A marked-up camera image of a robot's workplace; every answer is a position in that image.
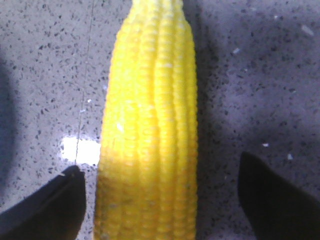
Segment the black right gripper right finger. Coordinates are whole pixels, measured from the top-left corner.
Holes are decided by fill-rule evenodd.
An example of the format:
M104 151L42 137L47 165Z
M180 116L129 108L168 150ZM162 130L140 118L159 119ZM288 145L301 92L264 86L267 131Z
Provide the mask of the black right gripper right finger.
M258 240L318 240L320 202L242 152L237 194Z

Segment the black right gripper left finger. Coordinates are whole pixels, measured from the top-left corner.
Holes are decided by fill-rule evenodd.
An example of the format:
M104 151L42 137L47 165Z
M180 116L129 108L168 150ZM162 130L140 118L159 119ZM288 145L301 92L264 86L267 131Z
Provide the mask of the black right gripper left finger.
M69 166L0 214L2 240L74 240L86 212L85 173Z

